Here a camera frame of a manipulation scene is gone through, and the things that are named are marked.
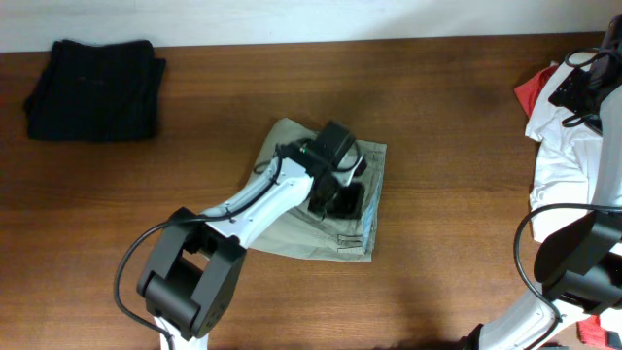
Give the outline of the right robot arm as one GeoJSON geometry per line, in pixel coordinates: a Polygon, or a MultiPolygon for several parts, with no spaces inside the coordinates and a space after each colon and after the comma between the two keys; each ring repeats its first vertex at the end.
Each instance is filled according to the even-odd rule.
{"type": "Polygon", "coordinates": [[[593,49],[575,63],[552,102],[576,121],[598,117],[602,150],[594,197],[584,216],[549,235],[536,254],[535,280],[502,316],[463,337],[462,349],[537,349],[565,327],[621,306],[621,49],[593,49]]]}

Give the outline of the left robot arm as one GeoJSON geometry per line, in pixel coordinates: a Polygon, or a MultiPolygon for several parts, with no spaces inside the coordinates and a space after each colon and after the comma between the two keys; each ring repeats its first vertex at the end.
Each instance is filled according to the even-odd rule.
{"type": "Polygon", "coordinates": [[[232,300],[247,251],[289,210],[312,200],[325,212],[364,165],[357,141],[302,138],[276,146],[260,175],[224,203],[174,212],[139,238],[159,238],[137,293],[163,349],[204,349],[232,300]]]}

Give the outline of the khaki shorts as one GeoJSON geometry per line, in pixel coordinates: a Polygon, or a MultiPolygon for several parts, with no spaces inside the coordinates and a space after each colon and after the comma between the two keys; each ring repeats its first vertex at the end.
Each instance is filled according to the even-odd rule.
{"type": "Polygon", "coordinates": [[[277,154],[280,145],[302,138],[315,139],[317,134],[289,119],[279,120],[270,130],[256,162],[263,170],[254,171],[249,181],[254,182],[258,178],[270,181],[273,170],[282,172],[278,183],[284,186],[297,171],[310,179],[298,185],[302,189],[303,202],[279,216],[254,240],[251,247],[298,259],[368,262],[376,233],[387,146],[357,140],[367,163],[364,174],[355,179],[355,182],[365,185],[361,217],[356,220],[321,218],[307,210],[312,178],[301,165],[277,154]]]}

